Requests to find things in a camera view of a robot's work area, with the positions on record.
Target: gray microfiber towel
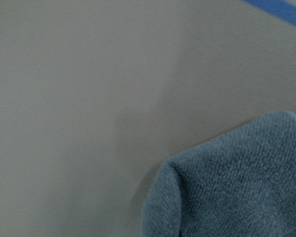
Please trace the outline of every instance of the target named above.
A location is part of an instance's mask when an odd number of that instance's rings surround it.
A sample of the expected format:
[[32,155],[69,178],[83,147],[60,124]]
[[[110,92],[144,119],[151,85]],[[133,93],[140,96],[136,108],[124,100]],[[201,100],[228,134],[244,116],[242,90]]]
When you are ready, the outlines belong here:
[[267,113],[167,159],[144,237],[296,237],[296,115]]

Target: blue painter's tape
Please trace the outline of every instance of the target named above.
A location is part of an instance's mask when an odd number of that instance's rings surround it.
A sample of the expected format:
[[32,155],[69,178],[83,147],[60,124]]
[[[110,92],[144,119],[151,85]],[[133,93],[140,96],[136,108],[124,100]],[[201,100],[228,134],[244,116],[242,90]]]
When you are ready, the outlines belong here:
[[296,6],[284,0],[243,0],[296,26]]

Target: towel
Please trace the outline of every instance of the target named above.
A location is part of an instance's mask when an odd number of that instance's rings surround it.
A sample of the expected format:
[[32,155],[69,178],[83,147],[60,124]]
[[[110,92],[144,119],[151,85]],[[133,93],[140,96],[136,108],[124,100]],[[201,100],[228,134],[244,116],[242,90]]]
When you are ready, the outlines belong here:
[[296,237],[296,114],[279,111],[167,159],[144,237]]

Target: blue tape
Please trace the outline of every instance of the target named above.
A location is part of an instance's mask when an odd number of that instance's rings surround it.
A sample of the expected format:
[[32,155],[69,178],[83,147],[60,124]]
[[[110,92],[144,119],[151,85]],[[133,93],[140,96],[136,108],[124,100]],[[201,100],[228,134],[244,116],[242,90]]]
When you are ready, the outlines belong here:
[[296,6],[284,0],[243,0],[296,26]]

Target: microfiber cloth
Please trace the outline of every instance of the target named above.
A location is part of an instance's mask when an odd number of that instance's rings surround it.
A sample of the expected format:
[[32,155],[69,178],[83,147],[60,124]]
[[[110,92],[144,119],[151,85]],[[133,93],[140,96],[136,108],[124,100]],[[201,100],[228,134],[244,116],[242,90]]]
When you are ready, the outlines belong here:
[[168,158],[144,237],[296,237],[296,115],[263,114]]

